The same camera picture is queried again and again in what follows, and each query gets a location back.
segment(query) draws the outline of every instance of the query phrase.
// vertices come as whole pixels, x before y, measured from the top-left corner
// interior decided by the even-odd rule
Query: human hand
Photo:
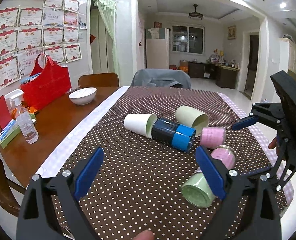
[[[141,232],[139,235],[137,235],[133,240],[154,240],[155,237],[153,236],[153,233],[149,230]]]

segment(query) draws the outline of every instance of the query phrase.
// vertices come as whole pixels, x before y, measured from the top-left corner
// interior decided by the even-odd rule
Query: red bag
[[[38,63],[40,55],[37,56],[34,69],[30,76],[41,74],[29,83],[22,84],[23,98],[28,106],[42,109],[55,99],[64,95],[70,88],[71,82],[67,67],[61,67],[52,58],[46,55],[46,64],[42,69]]]

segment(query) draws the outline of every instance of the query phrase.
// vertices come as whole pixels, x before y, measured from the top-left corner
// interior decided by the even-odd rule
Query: light green paper cup
[[[180,106],[175,116],[178,123],[196,129],[196,137],[200,136],[202,129],[209,125],[208,115],[190,106]]]
[[[193,174],[181,187],[183,197],[194,206],[208,208],[216,198],[202,172]]]

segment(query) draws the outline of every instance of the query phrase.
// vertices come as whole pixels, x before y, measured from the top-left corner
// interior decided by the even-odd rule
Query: pink cup
[[[205,127],[200,136],[200,145],[215,149],[226,140],[226,129],[221,127]]]
[[[234,149],[226,145],[220,145],[211,153],[214,159],[221,160],[227,169],[231,170],[234,168],[237,162],[237,156]]]

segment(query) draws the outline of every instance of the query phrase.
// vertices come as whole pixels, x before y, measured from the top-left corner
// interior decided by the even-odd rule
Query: polka dot tablecloth
[[[80,206],[102,239],[131,239],[146,229],[156,239],[198,239],[211,222],[220,200],[209,208],[197,208],[181,195],[182,184],[198,168],[194,152],[196,138],[189,153],[180,152],[153,139],[127,131],[123,120],[127,114],[155,113],[175,119],[181,105],[195,107],[209,115],[210,127],[225,127],[225,144],[238,157],[235,169],[248,173],[270,166],[259,143],[246,128],[232,131],[239,120],[235,112],[215,92],[178,88],[130,87],[106,115],[90,130],[61,171],[73,169],[87,158],[96,146],[103,148],[104,163]],[[276,195],[283,209],[283,191]],[[236,220],[227,236],[236,233],[246,197],[240,200]],[[54,197],[59,222],[67,224],[60,202]]]

